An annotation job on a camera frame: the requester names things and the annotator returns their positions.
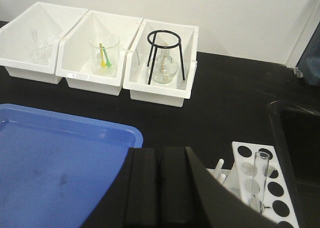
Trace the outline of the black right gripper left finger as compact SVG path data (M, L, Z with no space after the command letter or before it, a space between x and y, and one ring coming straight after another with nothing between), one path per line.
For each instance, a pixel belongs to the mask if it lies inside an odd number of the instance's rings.
M152 148L130 148L115 180L81 227L156 227L157 161Z

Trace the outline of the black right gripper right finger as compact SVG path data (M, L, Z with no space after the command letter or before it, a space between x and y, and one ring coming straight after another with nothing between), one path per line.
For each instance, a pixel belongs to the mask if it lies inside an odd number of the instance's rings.
M160 153L161 227L278 227L224 188L190 147Z

